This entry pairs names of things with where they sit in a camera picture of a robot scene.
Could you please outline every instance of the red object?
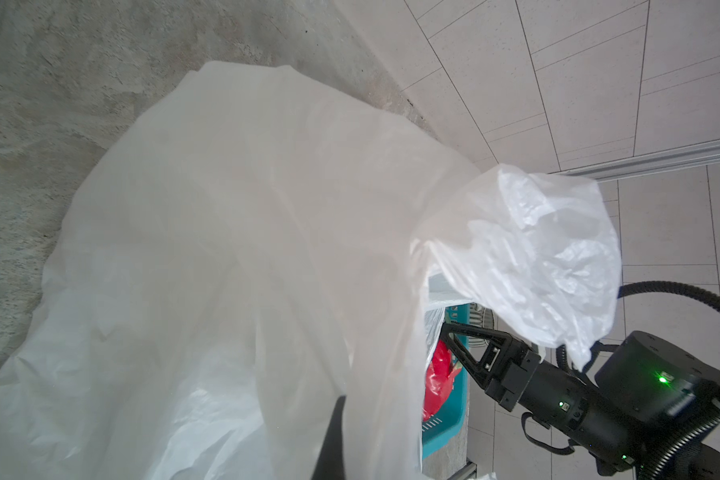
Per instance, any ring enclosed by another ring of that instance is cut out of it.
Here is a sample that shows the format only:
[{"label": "red object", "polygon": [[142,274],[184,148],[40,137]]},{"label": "red object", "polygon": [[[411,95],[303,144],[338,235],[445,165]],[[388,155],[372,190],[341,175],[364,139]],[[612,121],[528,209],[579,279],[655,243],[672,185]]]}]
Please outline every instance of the red object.
[{"label": "red object", "polygon": [[424,410],[422,421],[426,422],[443,406],[454,389],[454,379],[461,371],[461,364],[451,364],[451,351],[442,340],[434,348],[432,361],[424,378]]}]

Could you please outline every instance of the plastic bag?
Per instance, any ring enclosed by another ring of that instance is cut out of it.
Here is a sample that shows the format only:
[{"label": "plastic bag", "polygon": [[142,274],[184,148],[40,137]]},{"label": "plastic bag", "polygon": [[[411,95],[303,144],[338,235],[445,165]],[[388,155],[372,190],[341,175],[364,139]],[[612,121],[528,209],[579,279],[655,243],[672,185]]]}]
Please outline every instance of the plastic bag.
[{"label": "plastic bag", "polygon": [[188,74],[80,186],[0,370],[0,479],[421,476],[430,273],[580,365],[610,330],[592,180],[478,170],[292,68]]},{"label": "plastic bag", "polygon": [[461,371],[461,364],[453,364],[451,357],[451,351],[445,343],[438,340],[424,377],[422,422],[440,410],[454,389],[454,379]]}]

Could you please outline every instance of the cable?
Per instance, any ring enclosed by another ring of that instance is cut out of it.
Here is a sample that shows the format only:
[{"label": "cable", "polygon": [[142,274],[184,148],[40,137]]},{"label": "cable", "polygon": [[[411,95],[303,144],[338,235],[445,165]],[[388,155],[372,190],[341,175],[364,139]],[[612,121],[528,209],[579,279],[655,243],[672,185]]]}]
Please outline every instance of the cable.
[{"label": "cable", "polygon": [[[685,283],[650,281],[638,282],[624,285],[619,289],[619,298],[636,293],[673,293],[675,295],[687,296],[699,302],[702,302],[720,313],[720,296],[701,289],[698,286],[687,285]],[[558,353],[558,365],[560,364],[560,354]],[[653,455],[649,456],[643,465],[638,468],[638,480],[657,480],[660,478],[662,470],[672,460],[678,452],[693,442],[694,439],[704,435],[712,428],[720,424],[720,408],[710,406],[706,411],[696,418],[691,418],[684,425],[681,425],[674,432],[670,433],[658,445],[650,450]]]}]

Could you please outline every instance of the black strap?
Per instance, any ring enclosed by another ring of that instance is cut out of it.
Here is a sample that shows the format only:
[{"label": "black strap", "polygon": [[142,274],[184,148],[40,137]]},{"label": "black strap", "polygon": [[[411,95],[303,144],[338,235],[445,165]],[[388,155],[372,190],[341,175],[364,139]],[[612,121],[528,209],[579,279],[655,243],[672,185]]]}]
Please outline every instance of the black strap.
[{"label": "black strap", "polygon": [[574,442],[571,439],[568,439],[568,446],[566,448],[555,448],[551,445],[547,445],[544,442],[539,442],[536,438],[532,438],[528,435],[528,432],[525,431],[525,422],[528,420],[528,418],[534,416],[531,412],[526,412],[523,414],[522,417],[520,417],[520,424],[523,426],[523,434],[525,434],[525,437],[528,439],[528,442],[533,443],[537,447],[542,447],[544,450],[547,450],[550,453],[553,453],[555,455],[571,455],[575,452],[574,445],[576,445],[576,442]]}]

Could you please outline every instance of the teal plastic basket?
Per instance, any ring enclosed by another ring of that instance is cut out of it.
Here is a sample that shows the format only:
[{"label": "teal plastic basket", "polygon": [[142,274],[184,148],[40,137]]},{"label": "teal plastic basket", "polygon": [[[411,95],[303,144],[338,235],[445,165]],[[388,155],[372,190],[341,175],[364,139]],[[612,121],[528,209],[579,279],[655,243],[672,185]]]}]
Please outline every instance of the teal plastic basket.
[{"label": "teal plastic basket", "polygon": [[[446,320],[451,322],[469,323],[469,304],[450,306],[445,309]],[[458,336],[461,342],[467,345],[465,336]],[[442,408],[429,420],[422,423],[422,458],[432,455],[445,446],[452,437],[456,436],[464,424],[467,415],[467,380],[469,374],[465,369],[456,375],[454,389]]]}]

